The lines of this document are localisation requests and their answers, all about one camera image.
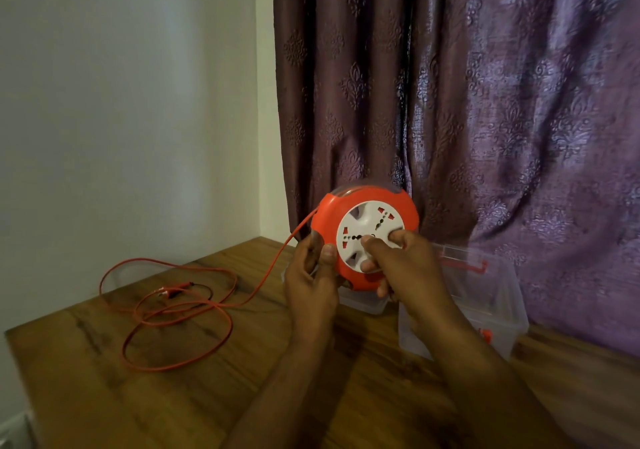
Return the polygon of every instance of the person's left hand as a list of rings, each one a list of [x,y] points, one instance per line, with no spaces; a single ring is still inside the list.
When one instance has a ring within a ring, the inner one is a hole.
[[[284,294],[293,322],[292,342],[326,347],[332,339],[341,279],[337,248],[314,233],[298,243],[284,276]],[[315,277],[311,272],[318,266]]]

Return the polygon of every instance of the fingernail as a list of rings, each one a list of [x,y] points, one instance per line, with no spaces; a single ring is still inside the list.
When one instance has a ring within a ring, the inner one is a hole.
[[[335,255],[335,245],[325,243],[320,253],[326,257],[333,257]]]

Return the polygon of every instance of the power socket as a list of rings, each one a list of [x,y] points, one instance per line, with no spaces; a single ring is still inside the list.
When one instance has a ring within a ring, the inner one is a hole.
[[[0,449],[35,449],[27,414],[22,413],[0,425]]]

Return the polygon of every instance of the person's left arm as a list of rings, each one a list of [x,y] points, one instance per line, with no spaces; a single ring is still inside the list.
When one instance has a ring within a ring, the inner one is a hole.
[[[289,346],[222,448],[280,449],[297,441],[309,396],[332,342],[339,286],[336,256],[335,245],[326,244],[321,252],[314,249],[311,236],[298,244],[284,281],[292,318]],[[312,278],[316,260],[318,270]]]

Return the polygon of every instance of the orange plastic casing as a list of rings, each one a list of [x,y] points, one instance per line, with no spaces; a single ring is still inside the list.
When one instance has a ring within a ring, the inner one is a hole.
[[[400,190],[399,193],[393,193],[377,186],[359,187],[345,196],[332,193],[325,195],[311,220],[311,228],[322,236],[324,243],[335,244],[338,227],[344,216],[360,203],[372,201],[384,202],[394,207],[402,217],[405,230],[418,230],[418,211],[407,192]],[[346,265],[340,256],[336,262],[336,270],[351,283],[354,291],[374,291],[384,277],[381,271],[371,274],[357,272]]]

